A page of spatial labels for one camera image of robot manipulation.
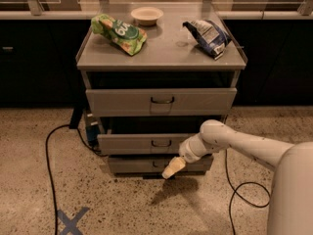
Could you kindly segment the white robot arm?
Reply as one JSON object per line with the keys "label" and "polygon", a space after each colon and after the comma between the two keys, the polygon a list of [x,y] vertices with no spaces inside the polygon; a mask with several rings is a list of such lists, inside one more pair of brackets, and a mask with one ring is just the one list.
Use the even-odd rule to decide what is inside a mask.
{"label": "white robot arm", "polygon": [[242,133],[221,121],[205,121],[185,139],[162,173],[167,179],[187,164],[231,148],[274,171],[267,235],[313,235],[313,143],[292,144]]}

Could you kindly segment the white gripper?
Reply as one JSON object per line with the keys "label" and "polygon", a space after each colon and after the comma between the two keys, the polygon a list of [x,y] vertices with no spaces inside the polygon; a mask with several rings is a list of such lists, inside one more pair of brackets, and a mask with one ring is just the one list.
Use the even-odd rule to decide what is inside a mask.
{"label": "white gripper", "polygon": [[200,160],[208,154],[208,150],[201,135],[198,133],[183,141],[179,146],[178,153],[180,157],[174,157],[164,169],[162,173],[164,179],[168,179],[182,170],[186,166],[186,162],[192,164]]}

